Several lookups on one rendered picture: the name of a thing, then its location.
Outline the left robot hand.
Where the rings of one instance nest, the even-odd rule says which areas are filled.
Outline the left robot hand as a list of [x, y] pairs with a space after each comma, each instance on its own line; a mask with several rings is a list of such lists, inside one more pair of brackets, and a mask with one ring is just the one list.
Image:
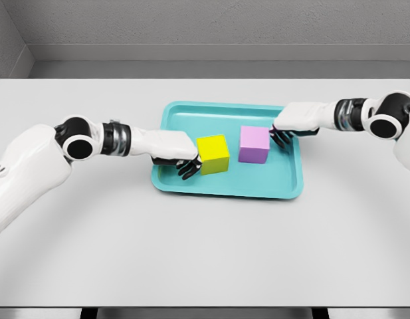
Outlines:
[[197, 147], [182, 131], [153, 131], [150, 156], [154, 165], [174, 166], [182, 180], [194, 176], [202, 166]]

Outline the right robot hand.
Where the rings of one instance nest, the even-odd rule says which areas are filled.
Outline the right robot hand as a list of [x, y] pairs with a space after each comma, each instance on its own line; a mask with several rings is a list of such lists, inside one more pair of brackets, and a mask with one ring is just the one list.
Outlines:
[[275, 144], [284, 149], [293, 137], [317, 135], [320, 130], [318, 114], [322, 105], [319, 102], [291, 102], [284, 107], [269, 130]]

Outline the yellow cube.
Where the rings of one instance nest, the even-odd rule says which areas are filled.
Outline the yellow cube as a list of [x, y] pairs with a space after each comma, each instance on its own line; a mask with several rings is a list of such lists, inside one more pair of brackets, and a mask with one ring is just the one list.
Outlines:
[[197, 138], [201, 175], [223, 173], [229, 169], [230, 153], [224, 135]]

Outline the pink cube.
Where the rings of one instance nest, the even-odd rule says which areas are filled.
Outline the pink cube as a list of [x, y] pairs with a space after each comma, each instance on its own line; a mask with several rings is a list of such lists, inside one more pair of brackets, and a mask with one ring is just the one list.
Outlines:
[[270, 150], [270, 136], [267, 127], [241, 126], [238, 161], [264, 164]]

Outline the teal tray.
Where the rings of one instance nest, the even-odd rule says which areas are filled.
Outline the teal tray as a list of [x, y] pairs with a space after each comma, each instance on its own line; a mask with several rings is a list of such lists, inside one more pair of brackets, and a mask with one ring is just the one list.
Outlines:
[[161, 128], [181, 130], [192, 140], [222, 134], [230, 153], [229, 169], [210, 175], [195, 174], [184, 181], [173, 166], [152, 168], [153, 185], [176, 193], [226, 195], [269, 199], [294, 199], [304, 188], [300, 146], [293, 139], [285, 149], [270, 143], [264, 164], [240, 163], [241, 126], [270, 128], [282, 111], [280, 106], [176, 101], [163, 111]]

